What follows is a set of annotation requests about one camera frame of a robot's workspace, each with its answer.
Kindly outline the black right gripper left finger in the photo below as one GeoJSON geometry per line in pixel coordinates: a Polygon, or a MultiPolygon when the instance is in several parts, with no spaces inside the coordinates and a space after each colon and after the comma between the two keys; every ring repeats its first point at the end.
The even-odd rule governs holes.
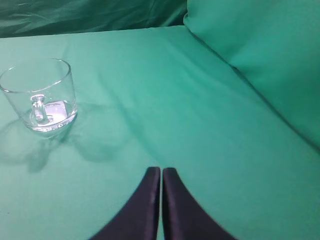
{"type": "Polygon", "coordinates": [[[148,167],[134,193],[92,240],[155,240],[160,214],[161,169],[148,167]]]}

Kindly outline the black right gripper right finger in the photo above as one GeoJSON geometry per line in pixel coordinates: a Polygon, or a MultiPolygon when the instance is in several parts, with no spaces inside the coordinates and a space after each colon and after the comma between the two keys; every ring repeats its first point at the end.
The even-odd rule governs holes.
{"type": "Polygon", "coordinates": [[[198,204],[178,171],[162,171],[162,225],[166,240],[234,240],[198,204]]]}

